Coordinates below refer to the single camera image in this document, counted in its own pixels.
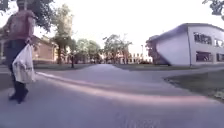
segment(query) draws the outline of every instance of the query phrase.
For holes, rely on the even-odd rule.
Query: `dark pants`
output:
[[[24,92],[27,90],[26,85],[24,83],[18,82],[15,79],[15,75],[12,69],[12,63],[16,59],[17,55],[23,50],[26,46],[25,40],[11,40],[6,43],[6,63],[8,65],[9,70],[11,71],[13,86],[15,89],[15,96],[20,98],[23,96]]]

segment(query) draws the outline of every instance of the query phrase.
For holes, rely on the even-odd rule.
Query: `person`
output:
[[[24,83],[15,80],[12,63],[22,49],[31,44],[31,38],[34,32],[35,15],[32,11],[27,10],[26,0],[17,0],[18,12],[11,15],[6,25],[1,29],[4,35],[7,35],[6,41],[6,63],[12,75],[14,85],[14,94],[9,100],[16,100],[19,104],[24,101],[28,89]]]

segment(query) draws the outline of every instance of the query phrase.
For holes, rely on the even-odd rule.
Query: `white bag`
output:
[[[12,63],[16,81],[29,84],[35,82],[32,47],[27,44]]]

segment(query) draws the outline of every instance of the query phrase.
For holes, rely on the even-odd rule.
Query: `street lamp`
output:
[[[143,55],[143,45],[141,45],[142,46],[142,61],[144,61],[144,55]]]

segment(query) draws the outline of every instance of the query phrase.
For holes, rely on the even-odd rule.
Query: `green lawn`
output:
[[[0,91],[12,87],[12,79],[9,74],[0,74]]]
[[[94,64],[75,64],[74,68],[71,68],[71,64],[37,64],[34,66],[36,70],[56,70],[56,71],[63,71],[63,70],[77,70],[86,68],[88,66],[92,66]]]
[[[196,67],[156,66],[152,64],[114,64],[115,67],[130,71],[158,71],[158,70],[190,70]]]
[[[224,101],[224,70],[166,78],[176,87]]]

